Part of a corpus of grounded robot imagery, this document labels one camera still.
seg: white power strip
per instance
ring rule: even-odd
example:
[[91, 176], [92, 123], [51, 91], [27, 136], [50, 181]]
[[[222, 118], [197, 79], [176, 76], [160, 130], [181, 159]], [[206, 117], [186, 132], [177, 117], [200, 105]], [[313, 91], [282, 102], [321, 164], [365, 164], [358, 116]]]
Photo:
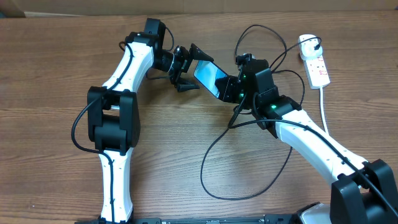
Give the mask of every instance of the white power strip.
[[[304, 34], [298, 38], [298, 42], [307, 40], [309, 38], [316, 37], [312, 34]], [[325, 112], [323, 109], [323, 87], [329, 85], [330, 79], [328, 70], [326, 69], [325, 61], [323, 60], [323, 48], [322, 46], [315, 50], [315, 46], [318, 45], [318, 39], [311, 39], [301, 43], [299, 46], [300, 56], [304, 62], [305, 73], [307, 74], [310, 87], [313, 90], [319, 89], [320, 93], [320, 111], [322, 117], [323, 128], [325, 132], [329, 134], [328, 127], [326, 125]]]

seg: wooden surface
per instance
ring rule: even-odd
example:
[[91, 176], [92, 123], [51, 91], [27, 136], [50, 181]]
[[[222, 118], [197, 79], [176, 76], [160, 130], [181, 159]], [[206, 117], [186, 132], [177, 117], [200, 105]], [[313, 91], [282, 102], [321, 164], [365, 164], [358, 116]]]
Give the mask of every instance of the wooden surface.
[[[250, 24], [275, 29], [287, 45], [301, 34], [319, 35], [331, 78], [325, 88], [331, 135], [369, 161], [384, 159], [398, 178], [397, 12], [151, 17], [166, 23], [176, 44], [196, 43], [231, 75], [237, 75], [234, 46]], [[146, 18], [0, 19], [0, 223], [72, 223], [100, 214], [100, 160], [72, 144], [70, 128], [89, 87], [102, 85], [114, 72], [122, 57], [118, 42], [130, 31], [143, 30]], [[167, 36], [165, 48], [169, 44]], [[281, 51], [278, 39], [262, 29], [250, 31], [239, 48], [240, 54], [270, 62]], [[193, 76], [194, 67], [186, 77]], [[303, 107], [322, 126], [319, 93], [309, 89], [297, 49], [281, 68], [303, 75]], [[295, 75], [274, 79], [281, 94], [300, 99]], [[226, 128], [234, 105], [204, 88], [177, 93], [167, 80], [144, 80], [138, 102], [142, 131], [131, 164], [136, 217], [243, 217], [329, 202], [327, 184], [297, 152], [265, 194], [242, 202], [209, 197], [200, 185], [201, 160]], [[238, 122], [251, 119], [240, 116]], [[77, 138], [93, 147], [86, 118]], [[205, 184], [224, 197], [252, 194], [272, 180], [288, 151], [288, 145], [255, 125], [232, 130], [210, 152]]]

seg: wooden table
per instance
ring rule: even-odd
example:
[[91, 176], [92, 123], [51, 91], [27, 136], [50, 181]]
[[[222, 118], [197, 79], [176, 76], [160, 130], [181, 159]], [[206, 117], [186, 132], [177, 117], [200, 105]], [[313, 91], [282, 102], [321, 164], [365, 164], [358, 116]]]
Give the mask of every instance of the wooden table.
[[[398, 179], [396, 11], [151, 17], [166, 23], [176, 44], [197, 44], [231, 75], [238, 73], [236, 41], [250, 24], [275, 29], [287, 45], [301, 34], [319, 35], [331, 78], [325, 88], [331, 135], [369, 161], [384, 159]], [[143, 30], [146, 18], [0, 19], [0, 223], [73, 223], [100, 214], [100, 160], [72, 144], [70, 128], [89, 87], [102, 85], [118, 65], [118, 42]], [[169, 45], [167, 35], [165, 48]], [[270, 32], [253, 29], [239, 48], [245, 52], [271, 62], [282, 45]], [[192, 77], [194, 67], [186, 77]], [[305, 77], [297, 49], [281, 68]], [[281, 94], [300, 99], [295, 75], [281, 73], [274, 79]], [[304, 79], [303, 108], [321, 126], [319, 92]], [[254, 216], [329, 202], [329, 187], [297, 152], [265, 194], [242, 202], [209, 197], [200, 185], [201, 160], [226, 128], [234, 105], [204, 88], [177, 93], [167, 80], [144, 80], [138, 96], [142, 131], [131, 163], [136, 217]], [[240, 116], [238, 122], [251, 119]], [[86, 124], [84, 118], [78, 141], [93, 147]], [[232, 130], [210, 152], [205, 184], [220, 196], [252, 194], [272, 180], [288, 151], [288, 145], [256, 125]]]

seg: phone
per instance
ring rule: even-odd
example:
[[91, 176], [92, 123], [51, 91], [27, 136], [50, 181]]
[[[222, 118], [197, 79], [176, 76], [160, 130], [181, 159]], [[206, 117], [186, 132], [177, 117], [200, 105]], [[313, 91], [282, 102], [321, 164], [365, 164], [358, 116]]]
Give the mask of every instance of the phone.
[[216, 81], [227, 79], [228, 75], [213, 62], [199, 61], [193, 76], [205, 86], [215, 97], [221, 99], [224, 96], [226, 86], [216, 86]]

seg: power strip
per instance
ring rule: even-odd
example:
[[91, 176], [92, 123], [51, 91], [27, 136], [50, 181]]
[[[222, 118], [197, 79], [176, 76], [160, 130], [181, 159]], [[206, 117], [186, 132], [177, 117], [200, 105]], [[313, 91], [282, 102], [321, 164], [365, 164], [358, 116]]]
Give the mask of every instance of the power strip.
[[[303, 41], [315, 37], [312, 34], [304, 34], [298, 38], [298, 41]], [[327, 86], [330, 83], [328, 70], [326, 69], [325, 61], [323, 60], [323, 48], [320, 47], [315, 50], [314, 47], [318, 44], [317, 39], [312, 39], [300, 44], [300, 56], [304, 62], [305, 73], [310, 82], [310, 87], [313, 90]]]

